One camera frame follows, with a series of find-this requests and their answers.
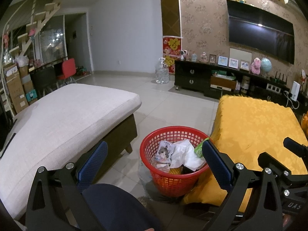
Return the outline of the white paper tissue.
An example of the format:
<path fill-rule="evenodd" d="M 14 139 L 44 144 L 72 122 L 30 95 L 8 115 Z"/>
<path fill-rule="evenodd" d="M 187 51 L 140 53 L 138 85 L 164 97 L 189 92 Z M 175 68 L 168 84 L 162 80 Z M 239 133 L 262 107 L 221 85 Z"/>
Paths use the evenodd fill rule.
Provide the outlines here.
<path fill-rule="evenodd" d="M 170 168 L 184 166 L 195 172 L 206 164 L 206 160 L 203 157 L 197 156 L 193 145 L 188 139 L 173 143 L 173 146 L 174 150 L 171 154 Z"/>

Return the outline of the yellow foam fruit net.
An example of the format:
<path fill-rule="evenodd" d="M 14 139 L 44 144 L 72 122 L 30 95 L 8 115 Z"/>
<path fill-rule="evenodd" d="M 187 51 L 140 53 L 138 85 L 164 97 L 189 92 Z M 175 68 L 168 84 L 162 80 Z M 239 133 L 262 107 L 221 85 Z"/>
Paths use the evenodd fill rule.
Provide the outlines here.
<path fill-rule="evenodd" d="M 171 169 L 169 169 L 169 174 L 172 174 L 172 175 L 181 175 L 181 174 L 182 174 L 182 170 L 183 170 L 182 167 L 171 168 Z"/>

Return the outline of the clear cartoon plastic packet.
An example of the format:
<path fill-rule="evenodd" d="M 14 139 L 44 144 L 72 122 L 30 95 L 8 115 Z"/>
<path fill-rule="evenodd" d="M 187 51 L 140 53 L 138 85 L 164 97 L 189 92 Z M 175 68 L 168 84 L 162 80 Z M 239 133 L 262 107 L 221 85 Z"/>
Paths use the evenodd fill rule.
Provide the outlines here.
<path fill-rule="evenodd" d="M 171 164 L 171 155 L 173 154 L 175 145 L 171 142 L 162 140 L 159 142 L 158 151 L 155 155 L 155 161 L 161 164 Z"/>

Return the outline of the yellow floral tablecloth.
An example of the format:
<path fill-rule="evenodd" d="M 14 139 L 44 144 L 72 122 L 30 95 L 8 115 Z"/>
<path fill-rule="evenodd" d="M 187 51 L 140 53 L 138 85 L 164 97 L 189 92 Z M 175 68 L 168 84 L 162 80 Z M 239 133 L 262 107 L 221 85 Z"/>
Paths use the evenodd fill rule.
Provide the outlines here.
<path fill-rule="evenodd" d="M 220 99 L 210 139 L 234 163 L 261 171 L 257 159 L 267 152 L 291 173 L 306 174 L 302 159 L 284 147 L 286 137 L 307 145 L 291 108 L 244 96 L 224 95 Z"/>

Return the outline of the dark blue trouser leg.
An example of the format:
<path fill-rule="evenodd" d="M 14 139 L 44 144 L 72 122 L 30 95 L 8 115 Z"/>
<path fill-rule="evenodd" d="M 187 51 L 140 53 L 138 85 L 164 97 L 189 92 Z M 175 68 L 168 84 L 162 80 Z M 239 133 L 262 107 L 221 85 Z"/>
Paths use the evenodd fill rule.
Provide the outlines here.
<path fill-rule="evenodd" d="M 133 195 L 110 184 L 94 184 L 82 196 L 106 230 L 161 230 L 159 220 Z"/>

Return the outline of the white router box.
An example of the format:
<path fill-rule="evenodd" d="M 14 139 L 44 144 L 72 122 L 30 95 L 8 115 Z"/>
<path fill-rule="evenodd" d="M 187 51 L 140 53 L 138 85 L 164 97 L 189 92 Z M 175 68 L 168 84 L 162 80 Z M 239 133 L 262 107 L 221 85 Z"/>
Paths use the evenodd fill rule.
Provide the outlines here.
<path fill-rule="evenodd" d="M 291 100 L 297 101 L 298 94 L 300 92 L 300 84 L 296 81 L 293 82 L 292 88 L 291 88 Z"/>

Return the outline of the red plastic mesh basket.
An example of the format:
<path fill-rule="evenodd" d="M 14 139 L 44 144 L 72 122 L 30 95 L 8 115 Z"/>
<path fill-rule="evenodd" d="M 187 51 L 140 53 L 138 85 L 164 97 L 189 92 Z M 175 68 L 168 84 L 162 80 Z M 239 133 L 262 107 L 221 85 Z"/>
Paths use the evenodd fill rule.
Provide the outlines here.
<path fill-rule="evenodd" d="M 189 193 L 199 177 L 210 169 L 208 164 L 205 164 L 193 173 L 176 175 L 155 168 L 151 162 L 158 151 L 159 142 L 163 140 L 176 142 L 188 139 L 193 147 L 197 147 L 207 137 L 205 133 L 195 128 L 168 126 L 151 132 L 143 139 L 139 150 L 141 163 L 149 170 L 155 187 L 162 195 L 176 198 Z"/>

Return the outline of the white cushioned sofa bench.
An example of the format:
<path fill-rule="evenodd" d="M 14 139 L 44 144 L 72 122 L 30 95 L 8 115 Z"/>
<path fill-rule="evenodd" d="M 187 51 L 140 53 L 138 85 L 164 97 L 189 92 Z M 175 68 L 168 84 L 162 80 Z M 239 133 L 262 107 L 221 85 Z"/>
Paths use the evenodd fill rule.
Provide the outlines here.
<path fill-rule="evenodd" d="M 1 201 L 11 217 L 24 215 L 40 166 L 52 170 L 77 161 L 140 106 L 132 92 L 70 84 L 20 112 L 1 157 Z"/>

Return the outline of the light blue globe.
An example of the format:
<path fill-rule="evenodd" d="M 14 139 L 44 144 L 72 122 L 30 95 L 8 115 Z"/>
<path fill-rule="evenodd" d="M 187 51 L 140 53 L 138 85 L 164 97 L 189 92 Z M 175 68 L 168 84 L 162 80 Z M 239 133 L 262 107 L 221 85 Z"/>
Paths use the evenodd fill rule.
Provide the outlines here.
<path fill-rule="evenodd" d="M 260 62 L 260 69 L 263 73 L 269 73 L 272 69 L 272 63 L 269 59 L 267 58 L 262 58 Z"/>

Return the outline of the black tv cabinet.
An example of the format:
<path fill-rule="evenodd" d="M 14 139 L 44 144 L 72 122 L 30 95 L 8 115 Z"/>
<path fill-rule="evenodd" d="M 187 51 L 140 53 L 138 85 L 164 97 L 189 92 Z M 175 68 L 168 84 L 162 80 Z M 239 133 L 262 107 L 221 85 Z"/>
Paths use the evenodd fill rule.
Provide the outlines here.
<path fill-rule="evenodd" d="M 295 101 L 291 100 L 291 90 L 284 80 L 265 78 L 229 67 L 177 60 L 174 85 L 177 90 L 198 91 L 208 98 L 244 95 L 290 107 L 299 115 L 307 112 L 307 96 L 299 93 Z"/>

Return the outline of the stacked cardboard boxes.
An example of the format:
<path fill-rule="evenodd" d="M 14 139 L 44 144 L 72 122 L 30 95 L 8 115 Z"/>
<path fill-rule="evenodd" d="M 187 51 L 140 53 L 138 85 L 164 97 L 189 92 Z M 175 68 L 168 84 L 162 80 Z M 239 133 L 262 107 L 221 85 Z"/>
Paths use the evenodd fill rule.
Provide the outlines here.
<path fill-rule="evenodd" d="M 19 69 L 17 64 L 9 63 L 4 67 L 4 77 L 15 114 L 38 100 L 30 74 L 25 73 L 25 66 Z"/>

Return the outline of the clear large water bottle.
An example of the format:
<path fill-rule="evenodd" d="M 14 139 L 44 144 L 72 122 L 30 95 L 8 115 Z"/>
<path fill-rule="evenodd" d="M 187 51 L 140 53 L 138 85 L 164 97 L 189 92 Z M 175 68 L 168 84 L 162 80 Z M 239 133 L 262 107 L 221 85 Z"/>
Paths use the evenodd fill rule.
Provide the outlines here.
<path fill-rule="evenodd" d="M 165 62 L 165 58 L 159 58 L 157 65 L 155 66 L 155 76 L 157 84 L 167 84 L 169 82 L 169 68 Z"/>

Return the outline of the red chair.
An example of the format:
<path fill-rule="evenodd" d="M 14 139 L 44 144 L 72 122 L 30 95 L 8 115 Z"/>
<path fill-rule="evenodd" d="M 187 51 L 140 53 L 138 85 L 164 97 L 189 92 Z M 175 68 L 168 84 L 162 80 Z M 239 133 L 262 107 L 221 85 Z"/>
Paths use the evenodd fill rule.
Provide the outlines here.
<path fill-rule="evenodd" d="M 62 74 L 57 76 L 57 80 L 66 80 L 76 74 L 75 59 L 68 59 L 62 63 Z"/>

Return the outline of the black curved television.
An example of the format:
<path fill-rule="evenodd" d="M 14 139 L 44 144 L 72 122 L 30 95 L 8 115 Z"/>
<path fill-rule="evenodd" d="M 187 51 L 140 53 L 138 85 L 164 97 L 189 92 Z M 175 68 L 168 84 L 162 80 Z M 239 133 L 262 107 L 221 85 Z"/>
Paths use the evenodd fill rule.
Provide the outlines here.
<path fill-rule="evenodd" d="M 266 10 L 227 0 L 229 42 L 295 63 L 293 24 Z"/>

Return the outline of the red festive wall poster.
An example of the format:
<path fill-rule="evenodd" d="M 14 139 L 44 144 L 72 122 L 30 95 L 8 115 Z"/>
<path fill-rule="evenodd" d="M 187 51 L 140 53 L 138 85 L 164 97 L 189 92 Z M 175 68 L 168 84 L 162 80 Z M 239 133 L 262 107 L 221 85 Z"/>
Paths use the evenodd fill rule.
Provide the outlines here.
<path fill-rule="evenodd" d="M 168 66 L 169 73 L 175 73 L 175 61 L 180 59 L 180 51 L 182 50 L 182 38 L 176 36 L 165 35 L 162 37 L 163 57 Z"/>

